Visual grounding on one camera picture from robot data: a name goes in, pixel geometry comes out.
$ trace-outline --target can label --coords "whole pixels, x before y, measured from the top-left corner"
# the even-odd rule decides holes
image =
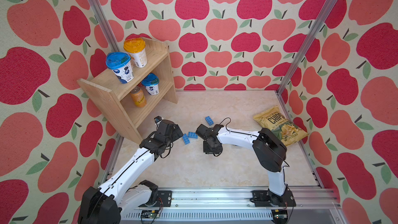
[[[136,67],[145,67],[145,65],[148,62],[147,53],[145,52],[145,49],[138,53],[129,53],[129,54]]]
[[[131,62],[128,62],[123,67],[114,69],[113,72],[115,73],[119,81],[122,82],[123,84],[131,81],[134,78],[134,75],[132,73]]]

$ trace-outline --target chip bag label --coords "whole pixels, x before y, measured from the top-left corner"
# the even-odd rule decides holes
[[[308,136],[308,133],[296,126],[274,106],[253,117],[262,127],[268,128],[285,146],[294,144]]]

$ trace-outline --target beige floor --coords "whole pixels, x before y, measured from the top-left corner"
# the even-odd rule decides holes
[[[279,105],[273,91],[177,92],[177,97],[178,104],[161,100],[138,128],[142,137],[155,130],[153,119],[158,115],[178,124],[183,133],[195,132],[200,124],[206,124],[206,116],[210,116],[215,123],[230,117],[230,128],[260,130],[261,126],[252,117]],[[137,148],[136,143],[125,138],[113,171],[118,171]],[[288,146],[286,156],[291,166],[285,168],[289,185],[317,185],[298,144]],[[134,185],[145,179],[159,187],[268,185],[267,171],[253,151],[223,145],[222,154],[214,157],[203,153],[201,138],[191,139],[188,145],[184,144],[182,138],[175,141],[170,155],[165,159],[158,158]]]

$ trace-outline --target apple wallpaper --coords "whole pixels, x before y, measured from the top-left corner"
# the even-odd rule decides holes
[[[167,42],[176,89],[275,90],[325,0],[109,0],[101,3],[119,49],[132,37]],[[340,12],[326,21],[333,29]],[[100,27],[98,44],[107,47]],[[320,52],[316,40],[308,52]]]
[[[110,52],[81,2],[0,0],[0,224],[76,223],[115,145],[76,83],[106,69]]]
[[[340,3],[346,10],[326,19],[316,35],[319,55],[307,53],[299,64],[286,105],[294,123],[311,133],[306,151],[348,221],[395,224],[398,0]]]

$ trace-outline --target wooden shelf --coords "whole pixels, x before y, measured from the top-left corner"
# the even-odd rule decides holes
[[[134,67],[134,79],[122,84],[113,71],[106,69],[91,81],[77,80],[79,86],[86,92],[102,114],[112,124],[120,135],[136,143],[141,143],[142,137],[137,127],[155,108],[161,99],[177,103],[172,66],[168,45],[164,42],[143,38],[146,43],[148,63],[143,68]],[[129,92],[137,86],[150,72],[159,77],[159,94],[150,95],[145,89],[147,99],[145,107],[136,107]]]
[[[105,69],[102,73],[97,75],[91,82],[101,85],[112,90],[119,100],[122,100],[135,86],[138,85],[159,63],[161,63],[167,56],[167,50],[146,49],[148,64],[145,67],[139,68],[134,66],[132,73],[134,79],[126,84],[120,83],[114,72],[110,69]]]
[[[169,89],[173,86],[173,82],[159,82],[159,94],[150,95],[145,89],[142,89],[147,100],[147,105],[145,107],[137,107],[130,94],[128,94],[124,99],[122,99],[121,104],[123,108],[126,110],[127,115],[130,117],[132,123],[135,126],[139,126],[144,119],[148,116],[148,114],[152,111],[152,109],[160,102],[161,98],[169,91]]]

